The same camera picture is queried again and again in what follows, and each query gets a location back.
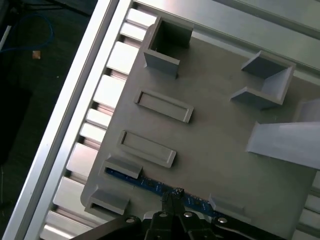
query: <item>gray plastic tray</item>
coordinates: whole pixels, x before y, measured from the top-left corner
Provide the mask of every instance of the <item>gray plastic tray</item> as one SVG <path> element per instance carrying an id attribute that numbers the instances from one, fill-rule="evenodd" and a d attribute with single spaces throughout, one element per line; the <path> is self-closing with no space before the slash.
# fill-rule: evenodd
<path id="1" fill-rule="evenodd" d="M 208 200 L 211 194 L 232 200 L 235 204 L 231 205 L 243 206 L 243 214 L 250 219 L 250 224 L 283 238 L 291 237 L 316 170 L 249 153 L 246 147 L 255 122 L 291 122 L 298 103 L 302 99 L 319 98 L 320 87 L 293 77 L 283 105 L 269 110 L 229 101 L 231 95 L 243 87 L 256 89 L 263 85 L 261 79 L 252 81 L 255 76 L 241 71 L 247 58 L 194 38 L 188 49 L 168 44 L 165 51 L 171 58 L 180 60 L 176 78 L 146 66 L 144 51 L 148 50 L 153 34 L 151 27 L 82 192 L 82 204 L 87 206 L 97 190 L 108 191 L 108 186 L 112 186 L 126 195 L 120 196 L 123 201 L 130 199 L 125 213 L 142 217 L 145 212 L 161 209 L 160 197 L 103 174 L 105 161 L 112 156 L 134 162 L 143 167 L 145 176 L 184 188 L 200 198 Z M 180 107 L 181 114 L 164 114 L 159 105 L 137 104 L 135 99 L 141 89 L 191 106 L 189 121 L 181 121 L 186 113 L 183 107 Z M 171 167 L 119 147 L 124 131 L 164 146 L 163 154 L 155 152 L 163 160 L 169 159 L 168 150 L 175 151 Z M 145 150 L 141 144 L 138 147 L 140 151 Z"/>

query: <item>gray plastic block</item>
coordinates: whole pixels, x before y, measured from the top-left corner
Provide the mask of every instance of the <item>gray plastic block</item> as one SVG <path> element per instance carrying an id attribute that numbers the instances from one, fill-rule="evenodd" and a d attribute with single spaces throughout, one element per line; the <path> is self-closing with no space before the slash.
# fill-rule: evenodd
<path id="1" fill-rule="evenodd" d="M 243 89 L 235 92 L 231 96 L 231 99 L 257 109 L 268 109 L 278 106 L 278 104 L 268 95 L 249 87 L 244 87 Z"/>
<path id="2" fill-rule="evenodd" d="M 134 102 L 160 114 L 188 123 L 194 108 L 182 101 L 149 89 L 140 89 Z"/>
<path id="3" fill-rule="evenodd" d="M 300 102 L 293 122 L 320 122 L 320 98 Z"/>
<path id="4" fill-rule="evenodd" d="M 151 28 L 152 38 L 144 51 L 146 65 L 176 78 L 180 61 L 170 56 L 170 46 L 188 48 L 193 25 L 158 17 Z"/>
<path id="5" fill-rule="evenodd" d="M 118 147 L 160 166 L 171 168 L 176 151 L 128 131 L 122 131 Z"/>
<path id="6" fill-rule="evenodd" d="M 108 188 L 107 191 L 102 189 L 96 190 L 89 198 L 85 211 L 97 214 L 110 215 L 110 211 L 123 215 L 128 206 L 130 198 L 118 191 Z"/>
<path id="7" fill-rule="evenodd" d="M 245 87 L 231 96 L 258 109 L 282 105 L 286 97 L 296 65 L 293 62 L 260 51 L 243 64 L 241 70 L 264 79 L 261 89 Z"/>
<path id="8" fill-rule="evenodd" d="M 144 51 L 146 65 L 150 68 L 158 69 L 163 73 L 176 77 L 178 74 L 180 61 L 159 52 L 147 49 Z"/>
<path id="9" fill-rule="evenodd" d="M 244 223 L 250 224 L 251 218 L 245 214 L 245 207 L 227 199 L 209 196 L 209 203 L 213 210 L 238 219 Z"/>
<path id="10" fill-rule="evenodd" d="M 246 151 L 320 170 L 320 122 L 256 123 Z"/>
<path id="11" fill-rule="evenodd" d="M 105 174 L 106 168 L 116 170 L 134 179 L 139 177 L 143 166 L 133 161 L 128 161 L 121 157 L 110 156 L 102 165 L 101 173 Z"/>

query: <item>blue circuit board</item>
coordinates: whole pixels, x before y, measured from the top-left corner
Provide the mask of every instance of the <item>blue circuit board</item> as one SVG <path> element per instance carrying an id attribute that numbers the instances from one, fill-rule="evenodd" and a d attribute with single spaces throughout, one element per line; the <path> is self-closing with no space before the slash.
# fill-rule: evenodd
<path id="1" fill-rule="evenodd" d="M 162 197 L 162 195 L 166 192 L 173 192 L 174 187 L 163 184 L 162 182 L 158 182 L 156 180 L 147 178 L 143 175 L 140 175 L 137 179 L 127 176 L 121 172 L 115 171 L 111 168 L 106 168 L 105 172 L 109 175 L 112 175 L 118 179 L 126 181 L 134 186 L 143 188 L 150 192 L 153 192 Z M 188 207 L 194 211 L 199 213 L 208 215 L 210 217 L 223 217 L 224 215 L 220 212 L 214 211 L 211 207 L 210 203 L 206 200 L 198 198 L 196 196 L 190 195 L 188 193 L 184 194 L 183 203 L 185 207 Z"/>

